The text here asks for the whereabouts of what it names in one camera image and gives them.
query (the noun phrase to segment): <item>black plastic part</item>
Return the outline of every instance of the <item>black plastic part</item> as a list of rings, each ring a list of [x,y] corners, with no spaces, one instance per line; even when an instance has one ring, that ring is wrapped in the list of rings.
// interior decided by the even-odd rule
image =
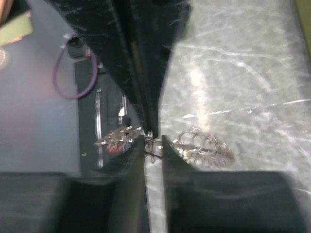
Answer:
[[[72,59],[82,59],[85,57],[86,47],[82,40],[75,36],[67,43],[67,53]]]
[[[75,82],[78,92],[81,92],[89,84],[92,74],[92,65],[89,59],[76,62],[74,64]],[[80,146],[80,168],[83,175],[88,175],[90,171],[96,170],[98,160],[94,117],[96,90],[101,89],[101,127],[102,135],[107,135],[110,131],[117,129],[118,114],[121,106],[122,92],[113,82],[112,78],[104,68],[98,69],[97,82],[91,91],[84,98],[78,100],[79,108],[79,146]],[[128,118],[126,123],[131,122],[134,127],[138,127],[138,119],[130,103],[127,103]],[[112,157],[103,147],[104,164]]]
[[[133,104],[145,132],[158,136],[158,103],[187,2],[46,0],[75,30]]]
[[[144,137],[96,176],[0,174],[3,233],[149,233]]]
[[[307,232],[284,174],[195,171],[162,141],[170,233]]]

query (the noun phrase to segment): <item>gray marbled surface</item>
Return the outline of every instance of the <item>gray marbled surface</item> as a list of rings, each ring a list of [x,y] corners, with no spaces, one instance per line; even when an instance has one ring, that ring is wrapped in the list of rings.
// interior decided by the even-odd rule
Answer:
[[[4,47],[0,71],[0,171],[79,173],[77,106],[52,88],[62,35],[71,30],[42,0],[29,0],[34,32]],[[162,100],[162,134],[190,126],[217,135],[236,154],[227,168],[281,170],[293,178],[311,219],[311,80],[291,0],[192,0]],[[75,92],[72,61],[59,77]],[[161,162],[146,161],[152,233],[166,232]]]
[[[205,170],[285,171],[297,195],[310,196],[310,64],[293,2],[191,2],[188,32],[168,72],[162,134],[174,139],[190,126],[209,131],[236,162]],[[152,233],[163,233],[161,162],[146,170]],[[300,198],[307,212],[308,198]]]

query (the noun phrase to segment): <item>green object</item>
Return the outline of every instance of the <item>green object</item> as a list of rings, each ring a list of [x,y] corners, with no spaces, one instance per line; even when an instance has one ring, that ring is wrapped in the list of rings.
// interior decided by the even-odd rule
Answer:
[[[311,0],[296,0],[296,6],[311,61]]]
[[[33,32],[27,13],[23,13],[0,27],[0,47]]]

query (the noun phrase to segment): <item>red component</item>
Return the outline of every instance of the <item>red component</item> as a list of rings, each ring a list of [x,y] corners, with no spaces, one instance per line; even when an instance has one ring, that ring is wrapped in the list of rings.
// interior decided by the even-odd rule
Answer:
[[[92,56],[91,50],[89,49],[89,47],[87,47],[85,57],[86,58],[91,58],[91,56]]]
[[[109,154],[115,154],[122,149],[122,142],[114,142],[107,146],[107,152]]]

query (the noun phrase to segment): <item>black panel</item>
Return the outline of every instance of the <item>black panel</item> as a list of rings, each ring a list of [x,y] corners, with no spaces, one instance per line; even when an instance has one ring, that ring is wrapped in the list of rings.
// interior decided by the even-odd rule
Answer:
[[[306,233],[278,172],[199,172],[163,136],[163,178],[171,233]]]
[[[171,0],[47,0],[107,68],[145,132],[158,136],[158,102],[189,5]]]
[[[0,174],[0,230],[8,233],[148,233],[144,137],[97,176]]]
[[[78,92],[81,92],[88,85],[92,65],[89,59],[76,62],[74,64],[75,81]],[[101,89],[101,127],[104,137],[110,131],[120,127],[118,124],[118,114],[121,106],[122,92],[114,83],[104,68],[98,69],[97,82],[93,90],[85,97],[78,100],[79,108],[79,146],[80,146],[80,168],[83,175],[96,170],[98,159],[94,117],[96,90]],[[135,110],[130,103],[127,103],[127,115],[131,119],[134,127],[139,126]],[[104,164],[111,159],[111,155],[103,147]]]
[[[62,174],[1,173],[0,232],[38,233],[54,227],[65,197]]]

